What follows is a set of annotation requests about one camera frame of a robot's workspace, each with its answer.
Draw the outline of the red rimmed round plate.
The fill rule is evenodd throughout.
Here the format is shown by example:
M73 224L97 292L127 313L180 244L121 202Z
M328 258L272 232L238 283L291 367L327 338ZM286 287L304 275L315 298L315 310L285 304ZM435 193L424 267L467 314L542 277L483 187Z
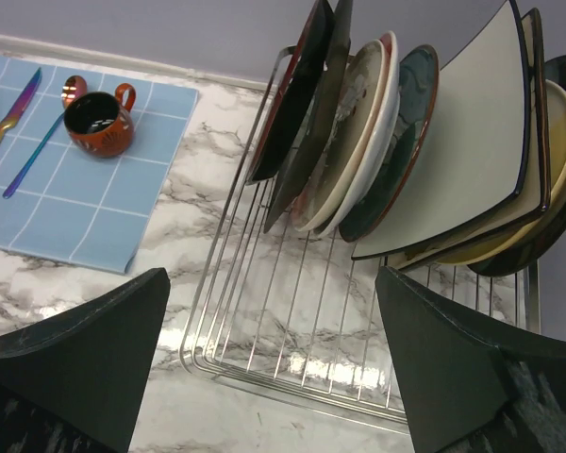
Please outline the red rimmed round plate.
M316 1L264 122L248 184L273 177L291 150L323 71L334 25L329 3Z

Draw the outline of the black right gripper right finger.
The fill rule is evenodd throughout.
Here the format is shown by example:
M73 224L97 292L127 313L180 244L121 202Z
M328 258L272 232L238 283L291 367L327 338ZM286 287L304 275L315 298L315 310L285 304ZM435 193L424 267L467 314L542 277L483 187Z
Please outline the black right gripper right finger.
M417 452L566 452L566 342L388 266L375 288Z

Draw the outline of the black teal square plate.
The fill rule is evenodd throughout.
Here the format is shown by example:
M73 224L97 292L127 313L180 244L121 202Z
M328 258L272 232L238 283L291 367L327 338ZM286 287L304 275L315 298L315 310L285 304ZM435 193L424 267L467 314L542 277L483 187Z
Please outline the black teal square plate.
M350 50L353 1L341 0L335 8L335 26L322 73L303 131L296 137L298 148L286 157L273 189L263 231L267 233L308 184L325 151L341 96Z

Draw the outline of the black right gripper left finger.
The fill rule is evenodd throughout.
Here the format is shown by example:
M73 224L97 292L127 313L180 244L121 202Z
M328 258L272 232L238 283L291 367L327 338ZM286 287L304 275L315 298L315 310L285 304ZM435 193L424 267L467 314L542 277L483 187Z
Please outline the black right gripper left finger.
M0 452L126 452L171 290L163 268L0 336Z

